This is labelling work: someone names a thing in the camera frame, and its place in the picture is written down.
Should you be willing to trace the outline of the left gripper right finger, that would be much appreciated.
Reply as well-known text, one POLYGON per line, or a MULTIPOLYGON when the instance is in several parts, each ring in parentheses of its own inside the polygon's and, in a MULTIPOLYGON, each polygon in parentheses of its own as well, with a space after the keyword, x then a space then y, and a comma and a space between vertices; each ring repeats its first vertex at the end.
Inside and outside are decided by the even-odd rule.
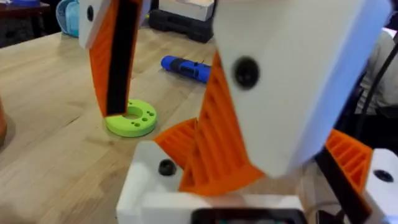
POLYGON ((349 223, 397 223, 397 155, 332 130, 315 157, 349 223))

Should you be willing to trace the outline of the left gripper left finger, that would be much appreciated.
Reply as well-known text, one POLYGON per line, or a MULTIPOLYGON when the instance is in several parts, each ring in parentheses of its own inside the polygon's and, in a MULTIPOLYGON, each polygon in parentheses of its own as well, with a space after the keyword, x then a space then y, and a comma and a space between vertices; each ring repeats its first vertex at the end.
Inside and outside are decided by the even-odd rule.
POLYGON ((193 147, 195 120, 172 127, 153 140, 137 143, 116 205, 121 224, 191 223, 198 206, 178 191, 193 147))

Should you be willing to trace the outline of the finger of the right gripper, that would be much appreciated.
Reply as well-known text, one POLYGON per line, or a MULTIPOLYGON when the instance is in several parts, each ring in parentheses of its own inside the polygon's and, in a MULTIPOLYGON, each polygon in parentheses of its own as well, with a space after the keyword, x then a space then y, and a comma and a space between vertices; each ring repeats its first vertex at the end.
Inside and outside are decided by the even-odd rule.
POLYGON ((318 153, 391 11, 390 1, 220 1, 180 190, 225 194, 318 153))
POLYGON ((125 114, 137 33, 149 12, 146 0, 80 1, 79 44, 88 51, 102 116, 125 114))

